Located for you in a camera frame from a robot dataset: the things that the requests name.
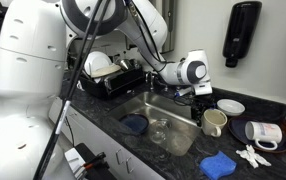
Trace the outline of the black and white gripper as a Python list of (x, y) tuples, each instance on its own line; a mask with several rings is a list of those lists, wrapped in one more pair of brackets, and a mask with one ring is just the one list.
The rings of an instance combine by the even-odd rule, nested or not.
[(191, 88), (178, 90), (174, 94), (174, 103), (179, 106), (188, 106), (190, 108), (191, 119), (201, 126), (201, 117), (203, 113), (215, 107), (214, 98), (211, 95), (196, 96)]

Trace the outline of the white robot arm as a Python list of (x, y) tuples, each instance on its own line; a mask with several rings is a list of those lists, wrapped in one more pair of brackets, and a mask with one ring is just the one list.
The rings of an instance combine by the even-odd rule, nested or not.
[(60, 94), (72, 42), (121, 31), (169, 85), (209, 94), (207, 57), (189, 52), (183, 62), (160, 54), (167, 25), (150, 0), (0, 0), (7, 11), (0, 32), (0, 180), (62, 177), (57, 144), (62, 122), (48, 113)]

